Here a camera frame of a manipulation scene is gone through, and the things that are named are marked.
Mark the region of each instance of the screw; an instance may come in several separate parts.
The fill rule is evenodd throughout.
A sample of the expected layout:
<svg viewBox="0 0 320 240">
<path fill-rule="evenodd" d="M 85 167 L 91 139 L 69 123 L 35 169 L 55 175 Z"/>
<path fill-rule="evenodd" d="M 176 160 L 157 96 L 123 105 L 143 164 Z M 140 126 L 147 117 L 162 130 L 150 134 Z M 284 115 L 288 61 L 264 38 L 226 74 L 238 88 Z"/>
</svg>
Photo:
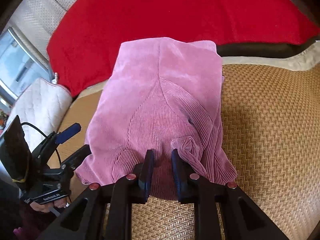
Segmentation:
<svg viewBox="0 0 320 240">
<path fill-rule="evenodd" d="M 133 173 L 128 174 L 127 176 L 125 176 L 127 178 L 127 180 L 134 180 L 136 178 L 136 175 Z"/>
<path fill-rule="evenodd" d="M 96 189 L 98 189 L 100 187 L 100 184 L 99 183 L 91 183 L 90 185 L 89 185 L 89 189 L 91 189 L 91 190 L 96 190 Z"/>
<path fill-rule="evenodd" d="M 237 187 L 237 184 L 234 181 L 230 181 L 227 183 L 227 186 L 231 189 L 235 189 Z"/>
<path fill-rule="evenodd" d="M 190 174 L 190 179 L 193 179 L 193 180 L 197 180 L 197 179 L 199 179 L 200 178 L 200 176 L 199 176 L 199 174 L 196 174 L 196 173 L 192 173 L 192 174 Z"/>
</svg>

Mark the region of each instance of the red cloth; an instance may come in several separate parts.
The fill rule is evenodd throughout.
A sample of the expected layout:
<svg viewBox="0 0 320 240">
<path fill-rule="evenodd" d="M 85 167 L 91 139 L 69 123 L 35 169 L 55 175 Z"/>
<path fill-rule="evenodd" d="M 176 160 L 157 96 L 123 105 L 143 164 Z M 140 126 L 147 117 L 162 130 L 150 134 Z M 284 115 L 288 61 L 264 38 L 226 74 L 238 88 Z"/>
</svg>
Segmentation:
<svg viewBox="0 0 320 240">
<path fill-rule="evenodd" d="M 76 96 L 110 77 L 124 41 L 302 44 L 318 33 L 290 0 L 77 0 L 47 50 L 59 83 Z"/>
</svg>

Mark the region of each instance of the woven mat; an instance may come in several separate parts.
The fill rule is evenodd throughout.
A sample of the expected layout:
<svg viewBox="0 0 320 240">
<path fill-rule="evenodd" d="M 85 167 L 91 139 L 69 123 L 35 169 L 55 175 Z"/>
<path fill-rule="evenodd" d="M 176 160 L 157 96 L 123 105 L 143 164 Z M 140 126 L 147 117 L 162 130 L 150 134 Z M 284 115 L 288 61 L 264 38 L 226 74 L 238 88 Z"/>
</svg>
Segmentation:
<svg viewBox="0 0 320 240">
<path fill-rule="evenodd" d="M 304 72 L 225 65 L 223 75 L 222 147 L 237 169 L 238 185 L 289 239 L 307 239 L 320 220 L 320 64 Z M 62 129 L 72 122 L 87 127 L 99 96 L 79 98 Z M 84 135 L 73 140 L 60 152 L 68 156 Z M 154 197 L 133 205 L 134 240 L 194 239 L 193 226 L 193 205 Z"/>
</svg>

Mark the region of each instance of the black cable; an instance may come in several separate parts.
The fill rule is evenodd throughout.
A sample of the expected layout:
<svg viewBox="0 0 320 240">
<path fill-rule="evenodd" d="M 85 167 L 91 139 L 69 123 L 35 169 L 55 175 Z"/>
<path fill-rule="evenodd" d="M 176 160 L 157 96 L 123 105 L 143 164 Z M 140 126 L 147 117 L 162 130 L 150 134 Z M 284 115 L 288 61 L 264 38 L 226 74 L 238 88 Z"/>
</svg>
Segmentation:
<svg viewBox="0 0 320 240">
<path fill-rule="evenodd" d="M 44 132 L 42 132 L 38 127 L 34 126 L 33 124 L 29 123 L 29 122 L 23 122 L 21 124 L 22 125 L 28 125 L 28 126 L 31 126 L 33 129 L 37 130 L 39 133 L 41 133 L 45 138 L 47 138 L 47 136 L 44 134 Z M 61 165 L 61 159 L 60 159 L 60 155 L 59 155 L 59 152 L 58 150 L 56 149 L 56 153 L 57 153 L 57 156 L 58 156 L 58 159 L 59 159 L 59 164 Z"/>
</svg>

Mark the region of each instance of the pink garment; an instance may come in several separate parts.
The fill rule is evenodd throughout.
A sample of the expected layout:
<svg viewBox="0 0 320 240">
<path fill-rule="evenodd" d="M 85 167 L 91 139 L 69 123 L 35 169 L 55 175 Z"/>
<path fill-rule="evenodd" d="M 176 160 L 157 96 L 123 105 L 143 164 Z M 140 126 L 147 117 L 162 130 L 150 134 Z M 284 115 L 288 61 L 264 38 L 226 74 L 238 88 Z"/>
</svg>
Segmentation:
<svg viewBox="0 0 320 240">
<path fill-rule="evenodd" d="M 171 151 L 211 182 L 236 171 L 221 148 L 221 58 L 212 41 L 152 38 L 121 44 L 111 78 L 88 126 L 92 154 L 76 170 L 106 185 L 155 152 L 151 194 L 176 199 Z"/>
</svg>

